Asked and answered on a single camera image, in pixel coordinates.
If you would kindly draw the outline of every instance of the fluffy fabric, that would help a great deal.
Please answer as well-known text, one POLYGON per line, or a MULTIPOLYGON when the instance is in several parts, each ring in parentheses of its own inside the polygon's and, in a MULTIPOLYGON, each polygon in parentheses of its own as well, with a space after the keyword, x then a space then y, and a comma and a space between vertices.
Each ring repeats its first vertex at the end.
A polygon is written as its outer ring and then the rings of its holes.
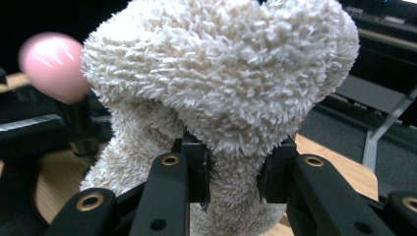
POLYGON ((137 0, 90 34, 84 68, 114 138, 81 189, 120 195, 184 128, 212 152, 211 203, 195 235, 258 235, 285 206, 261 203, 271 150, 347 76, 358 51, 334 0, 137 0))

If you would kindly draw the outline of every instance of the white towel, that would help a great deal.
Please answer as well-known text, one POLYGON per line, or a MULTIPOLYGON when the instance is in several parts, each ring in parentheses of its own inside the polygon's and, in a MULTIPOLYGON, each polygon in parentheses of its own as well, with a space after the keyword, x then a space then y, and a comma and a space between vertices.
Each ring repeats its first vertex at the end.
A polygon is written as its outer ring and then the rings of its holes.
POLYGON ((261 203, 267 156, 339 86, 358 32, 335 0, 136 0, 85 41, 84 70, 114 137, 81 189, 120 195, 184 128, 212 152, 207 212, 192 235, 259 235, 285 205, 261 203))

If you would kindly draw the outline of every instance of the pink ball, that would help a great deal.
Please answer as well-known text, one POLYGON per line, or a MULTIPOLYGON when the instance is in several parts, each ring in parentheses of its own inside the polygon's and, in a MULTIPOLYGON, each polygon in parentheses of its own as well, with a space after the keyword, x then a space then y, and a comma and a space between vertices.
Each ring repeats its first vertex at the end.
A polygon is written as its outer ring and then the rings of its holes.
POLYGON ((89 82, 81 70, 82 49, 65 34, 37 34, 22 46, 20 67, 42 93, 67 104, 76 103, 89 92, 89 82))

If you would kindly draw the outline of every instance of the pink object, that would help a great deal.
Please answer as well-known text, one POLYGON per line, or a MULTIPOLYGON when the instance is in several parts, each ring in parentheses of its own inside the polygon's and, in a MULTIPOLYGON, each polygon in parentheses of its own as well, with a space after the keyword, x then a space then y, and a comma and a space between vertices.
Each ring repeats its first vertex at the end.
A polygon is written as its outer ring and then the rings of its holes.
POLYGON ((89 82, 81 70, 83 46, 70 36, 46 32, 31 37, 19 53, 22 72, 42 93, 67 104, 83 100, 89 82))

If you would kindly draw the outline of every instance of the wooden table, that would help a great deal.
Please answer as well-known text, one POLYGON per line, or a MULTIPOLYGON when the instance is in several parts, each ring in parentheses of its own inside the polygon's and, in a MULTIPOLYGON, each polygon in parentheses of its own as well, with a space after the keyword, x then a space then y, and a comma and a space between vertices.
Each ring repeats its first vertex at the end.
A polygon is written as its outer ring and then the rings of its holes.
MULTIPOLYGON (((27 82, 22 74, 8 78, 9 87, 12 85, 12 88, 27 82)), ((10 88, 0 88, 0 92, 1 89, 5 91, 10 88)), ((316 154, 328 159, 358 193, 374 200, 378 199, 377 177, 369 169, 300 135, 296 138, 296 144, 300 153, 316 154)), ((65 149, 46 154, 40 160, 39 166, 35 202, 39 212, 51 222, 62 206, 79 192, 80 182, 88 164, 65 149)), ((2 167, 3 164, 0 162, 0 174, 2 167)), ((277 235, 293 235, 286 215, 279 224, 264 234, 277 235)))

